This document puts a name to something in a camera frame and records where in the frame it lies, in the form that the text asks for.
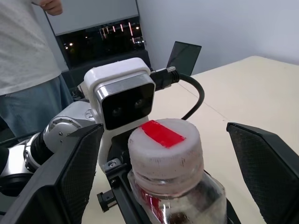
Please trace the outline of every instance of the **white t-shirt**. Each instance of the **white t-shirt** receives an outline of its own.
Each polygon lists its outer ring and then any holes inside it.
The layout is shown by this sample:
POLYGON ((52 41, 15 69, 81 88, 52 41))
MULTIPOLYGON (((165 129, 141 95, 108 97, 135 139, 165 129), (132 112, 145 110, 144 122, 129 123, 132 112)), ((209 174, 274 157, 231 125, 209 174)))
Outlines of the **white t-shirt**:
POLYGON ((61 74, 31 2, 0 0, 0 96, 61 74))

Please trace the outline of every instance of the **black bracket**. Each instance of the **black bracket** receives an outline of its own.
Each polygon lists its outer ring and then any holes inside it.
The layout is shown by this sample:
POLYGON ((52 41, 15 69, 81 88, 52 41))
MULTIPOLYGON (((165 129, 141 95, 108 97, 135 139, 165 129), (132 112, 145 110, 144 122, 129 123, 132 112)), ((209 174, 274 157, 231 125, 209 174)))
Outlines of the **black bracket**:
POLYGON ((113 206, 117 205, 115 196, 112 192, 112 190, 107 191, 106 193, 99 193, 97 194, 100 206, 103 210, 103 212, 108 211, 110 208, 112 208, 113 206))

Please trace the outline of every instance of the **hand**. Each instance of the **hand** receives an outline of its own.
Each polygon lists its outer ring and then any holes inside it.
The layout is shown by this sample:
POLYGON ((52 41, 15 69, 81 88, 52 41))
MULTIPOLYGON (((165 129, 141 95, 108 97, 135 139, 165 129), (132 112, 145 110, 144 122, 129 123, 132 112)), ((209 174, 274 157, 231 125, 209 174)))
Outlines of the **hand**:
POLYGON ((61 0, 42 0, 40 6, 50 15, 60 15, 63 12, 61 0))

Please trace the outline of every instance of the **red tape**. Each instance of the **red tape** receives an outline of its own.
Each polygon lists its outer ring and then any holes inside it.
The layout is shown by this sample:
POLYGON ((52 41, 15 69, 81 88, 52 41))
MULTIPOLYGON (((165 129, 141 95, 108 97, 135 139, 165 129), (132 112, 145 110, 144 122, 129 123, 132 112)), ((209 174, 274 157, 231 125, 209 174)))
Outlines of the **red tape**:
POLYGON ((141 125, 141 128, 150 138, 165 148, 170 148, 186 139, 154 120, 141 125))

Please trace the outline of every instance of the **white wall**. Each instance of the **white wall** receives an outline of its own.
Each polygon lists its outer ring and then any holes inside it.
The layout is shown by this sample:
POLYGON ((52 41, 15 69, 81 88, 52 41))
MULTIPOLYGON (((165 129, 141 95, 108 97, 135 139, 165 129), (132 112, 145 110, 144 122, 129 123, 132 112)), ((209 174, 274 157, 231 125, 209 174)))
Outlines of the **white wall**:
POLYGON ((193 73, 252 55, 299 63, 298 0, 137 0, 154 69, 175 41, 202 46, 193 73))
POLYGON ((135 0, 61 0, 64 12, 50 16, 56 35, 138 15, 135 0))
POLYGON ((33 6, 33 10, 47 38, 47 42, 53 52, 59 69, 61 71, 69 70, 43 10, 39 6, 33 6))

